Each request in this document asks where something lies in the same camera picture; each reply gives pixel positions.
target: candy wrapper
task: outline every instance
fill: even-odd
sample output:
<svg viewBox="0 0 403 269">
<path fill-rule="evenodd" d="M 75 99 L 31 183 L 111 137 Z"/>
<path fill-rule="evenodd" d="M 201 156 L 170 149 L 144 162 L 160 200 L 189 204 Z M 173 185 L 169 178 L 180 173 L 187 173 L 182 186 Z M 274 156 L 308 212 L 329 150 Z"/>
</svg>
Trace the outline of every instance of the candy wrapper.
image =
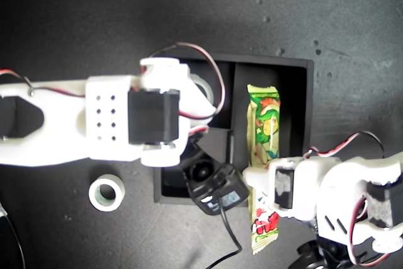
<svg viewBox="0 0 403 269">
<path fill-rule="evenodd" d="M 278 123 L 280 96 L 274 87 L 247 86 L 251 102 L 247 109 L 247 145 L 250 165 L 267 169 L 268 162 L 278 157 Z M 278 237 L 278 214 L 267 206 L 267 196 L 251 189 L 248 198 L 252 225 L 252 251 L 258 253 Z"/>
</svg>

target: black surface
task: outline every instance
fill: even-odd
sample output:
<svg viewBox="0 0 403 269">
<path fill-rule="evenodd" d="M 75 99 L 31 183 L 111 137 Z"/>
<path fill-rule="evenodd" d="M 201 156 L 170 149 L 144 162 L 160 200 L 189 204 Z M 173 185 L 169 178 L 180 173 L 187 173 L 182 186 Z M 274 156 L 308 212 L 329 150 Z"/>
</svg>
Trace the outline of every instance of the black surface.
<svg viewBox="0 0 403 269">
<path fill-rule="evenodd" d="M 386 156 L 403 150 L 403 0 L 0 0 L 0 66 L 33 81 L 137 73 L 141 57 L 178 40 L 315 60 L 312 143 L 326 150 L 368 129 Z M 378 157 L 377 148 L 361 138 L 340 156 Z M 111 169 L 127 194 L 105 214 L 87 193 Z M 234 249 L 219 217 L 153 203 L 152 189 L 152 171 L 138 163 L 0 168 L 0 200 L 28 268 L 205 268 Z M 279 239 L 252 256 L 246 210 L 228 217 L 245 249 L 221 268 L 284 269 L 314 237 L 282 219 Z M 402 256 L 382 268 L 401 268 Z"/>
</svg>

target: black box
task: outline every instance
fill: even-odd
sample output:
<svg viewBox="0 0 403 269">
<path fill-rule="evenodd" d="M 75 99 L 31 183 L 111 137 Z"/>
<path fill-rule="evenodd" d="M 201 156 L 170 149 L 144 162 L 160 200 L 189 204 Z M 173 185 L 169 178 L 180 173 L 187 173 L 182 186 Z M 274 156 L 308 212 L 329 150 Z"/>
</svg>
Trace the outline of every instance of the black box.
<svg viewBox="0 0 403 269">
<path fill-rule="evenodd" d="M 234 166 L 242 171 L 248 165 L 246 111 L 249 95 L 246 86 L 275 86 L 280 94 L 281 157 L 301 156 L 309 147 L 312 120 L 314 63 L 311 60 L 250 55 L 211 54 L 224 79 L 227 97 L 223 110 L 209 124 L 210 131 L 200 142 L 206 152 L 225 161 L 226 132 L 234 132 Z M 179 58 L 211 86 L 215 104 L 220 98 L 219 82 L 212 68 L 199 54 L 169 51 L 165 57 Z M 192 204 L 180 165 L 154 169 L 154 201 Z"/>
</svg>

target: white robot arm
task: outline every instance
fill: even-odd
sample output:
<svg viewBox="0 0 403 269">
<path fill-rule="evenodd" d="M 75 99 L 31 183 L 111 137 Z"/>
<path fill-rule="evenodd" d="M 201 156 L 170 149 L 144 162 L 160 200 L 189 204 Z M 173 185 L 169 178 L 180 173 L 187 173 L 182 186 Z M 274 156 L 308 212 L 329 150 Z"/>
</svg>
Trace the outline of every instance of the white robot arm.
<svg viewBox="0 0 403 269">
<path fill-rule="evenodd" d="M 314 222 L 319 237 L 346 245 L 350 256 L 353 245 L 369 238 L 387 254 L 403 247 L 402 163 L 403 152 L 345 162 L 290 157 L 272 160 L 267 171 L 247 168 L 244 178 L 267 194 L 279 216 Z"/>
<path fill-rule="evenodd" d="M 0 140 L 0 164 L 44 166 L 85 157 L 115 161 L 141 158 L 142 164 L 156 167 L 179 164 L 189 132 L 211 121 L 216 108 L 190 79 L 189 67 L 180 64 L 178 59 L 147 58 L 141 60 L 140 65 L 144 73 L 139 76 L 95 76 L 78 81 L 30 83 L 35 89 L 26 83 L 0 85 L 0 101 L 20 97 L 43 113 L 43 125 L 36 131 L 24 138 Z M 172 92 L 179 96 L 179 104 L 178 101 L 175 104 L 175 97 L 170 97 Z M 134 99 L 139 99 L 140 93 L 153 93 L 156 102 L 161 102 L 161 110 L 149 109 L 155 104 L 148 104 L 149 108 L 136 105 Z M 176 108 L 176 117 L 171 117 L 178 126 L 176 131 L 173 127 L 174 137 L 160 142 L 152 139 L 139 142 L 130 136 L 133 124 L 139 128 L 145 119 L 150 128 L 166 123 L 161 117 L 169 116 L 168 105 L 172 105 L 173 110 Z M 178 110 L 206 119 L 190 119 L 178 115 Z"/>
</svg>

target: hole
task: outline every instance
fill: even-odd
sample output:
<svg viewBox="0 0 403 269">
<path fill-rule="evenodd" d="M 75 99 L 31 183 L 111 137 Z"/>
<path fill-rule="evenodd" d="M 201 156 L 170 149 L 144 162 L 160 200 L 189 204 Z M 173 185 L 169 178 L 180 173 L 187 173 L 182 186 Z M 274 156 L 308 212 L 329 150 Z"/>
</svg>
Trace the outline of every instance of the hole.
<svg viewBox="0 0 403 269">
<path fill-rule="evenodd" d="M 334 226 L 333 226 L 332 222 L 329 220 L 329 218 L 327 217 L 327 215 L 325 215 L 325 220 L 329 224 L 330 228 L 334 230 Z"/>
<path fill-rule="evenodd" d="M 344 227 L 343 223 L 339 219 L 336 222 L 339 224 L 339 226 L 340 226 L 341 230 L 343 230 L 344 234 L 347 234 L 347 230 Z"/>
<path fill-rule="evenodd" d="M 207 180 L 214 173 L 213 164 L 209 161 L 196 163 L 191 169 L 191 176 L 196 182 Z"/>
<path fill-rule="evenodd" d="M 101 185 L 99 187 L 99 192 L 102 197 L 106 198 L 107 200 L 114 200 L 116 199 L 116 193 L 113 188 L 109 185 Z"/>
</svg>

